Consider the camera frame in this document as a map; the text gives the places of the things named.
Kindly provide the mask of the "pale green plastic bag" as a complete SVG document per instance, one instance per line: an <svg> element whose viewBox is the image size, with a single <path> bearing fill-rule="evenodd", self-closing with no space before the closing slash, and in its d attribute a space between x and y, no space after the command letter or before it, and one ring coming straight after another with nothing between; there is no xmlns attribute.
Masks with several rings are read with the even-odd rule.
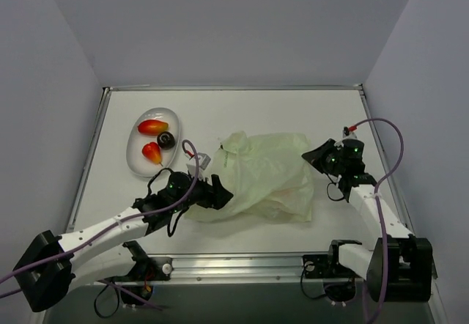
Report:
<svg viewBox="0 0 469 324"><path fill-rule="evenodd" d="M191 207L187 218L209 223L251 214L279 223L310 221L314 176L302 158L310 149L303 133L231 134L215 151L207 173L218 175L233 197L220 210Z"/></svg>

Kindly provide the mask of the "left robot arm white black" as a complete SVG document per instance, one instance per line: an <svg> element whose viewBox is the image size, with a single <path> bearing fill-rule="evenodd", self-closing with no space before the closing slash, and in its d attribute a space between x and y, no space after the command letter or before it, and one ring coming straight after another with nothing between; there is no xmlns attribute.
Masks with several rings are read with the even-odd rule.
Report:
<svg viewBox="0 0 469 324"><path fill-rule="evenodd" d="M140 279L147 257L129 247L171 223L172 216L197 205L220 210L233 197L218 175L210 179L171 172L166 186L135 200L116 216L82 230L38 234L13 269L13 276L33 312L42 312L69 291L113 276Z"/></svg>

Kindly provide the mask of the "red orange fake mango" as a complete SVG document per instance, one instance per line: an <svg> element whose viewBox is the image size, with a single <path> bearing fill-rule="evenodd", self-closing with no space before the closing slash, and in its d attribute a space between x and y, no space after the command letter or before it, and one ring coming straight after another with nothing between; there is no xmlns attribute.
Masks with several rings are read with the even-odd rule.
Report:
<svg viewBox="0 0 469 324"><path fill-rule="evenodd" d="M138 132L146 136L158 136L160 133L165 132L168 129L169 124L158 119L147 119L140 122L137 126Z"/></svg>

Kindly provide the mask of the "red fake pear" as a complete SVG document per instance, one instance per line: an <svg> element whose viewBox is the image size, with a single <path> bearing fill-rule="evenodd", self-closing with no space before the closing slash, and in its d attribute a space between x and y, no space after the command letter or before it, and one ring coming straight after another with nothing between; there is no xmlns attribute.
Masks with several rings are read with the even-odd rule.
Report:
<svg viewBox="0 0 469 324"><path fill-rule="evenodd" d="M157 145L156 142L152 141L150 143L145 144L142 147L141 154L151 163L162 166L162 155L160 152L160 147Z"/></svg>

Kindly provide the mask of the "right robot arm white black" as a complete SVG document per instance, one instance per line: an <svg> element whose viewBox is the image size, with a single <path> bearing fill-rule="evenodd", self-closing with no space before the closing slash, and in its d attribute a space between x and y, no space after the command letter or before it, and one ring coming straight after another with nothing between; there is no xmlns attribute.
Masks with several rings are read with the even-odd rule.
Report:
<svg viewBox="0 0 469 324"><path fill-rule="evenodd" d="M366 171L363 149L357 139L329 139L302 155L332 179L374 238L373 249L358 240L333 240L320 274L361 277L375 302L427 302L432 292L432 245L417 238L380 196L377 181Z"/></svg>

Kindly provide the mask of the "dark purple fake plum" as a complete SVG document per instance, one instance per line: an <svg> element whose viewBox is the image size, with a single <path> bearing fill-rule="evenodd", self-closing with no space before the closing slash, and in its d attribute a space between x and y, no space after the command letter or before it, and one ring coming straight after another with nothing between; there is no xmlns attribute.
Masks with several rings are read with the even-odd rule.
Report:
<svg viewBox="0 0 469 324"><path fill-rule="evenodd" d="M157 145L162 150L170 150L175 144L175 138L169 131L164 131L157 136Z"/></svg>

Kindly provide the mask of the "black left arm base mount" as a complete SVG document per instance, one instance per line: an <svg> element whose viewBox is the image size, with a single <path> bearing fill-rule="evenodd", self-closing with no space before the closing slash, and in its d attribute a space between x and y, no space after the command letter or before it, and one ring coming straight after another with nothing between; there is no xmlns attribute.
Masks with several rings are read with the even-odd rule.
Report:
<svg viewBox="0 0 469 324"><path fill-rule="evenodd" d="M130 267L110 280L115 284L126 283L123 288L132 294L149 301L155 289L151 282L168 281L171 278L172 258L151 258L134 240L123 243L118 250L130 257Z"/></svg>

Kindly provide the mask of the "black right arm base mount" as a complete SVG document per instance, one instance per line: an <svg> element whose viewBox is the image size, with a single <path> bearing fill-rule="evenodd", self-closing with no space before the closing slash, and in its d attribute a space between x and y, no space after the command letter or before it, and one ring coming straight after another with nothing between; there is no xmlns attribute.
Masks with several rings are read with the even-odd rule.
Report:
<svg viewBox="0 0 469 324"><path fill-rule="evenodd" d="M321 280L322 292L310 295L305 288L305 280ZM327 299L331 305L346 306L357 296L358 275L332 260L327 254L304 254L300 275L300 291L312 301Z"/></svg>

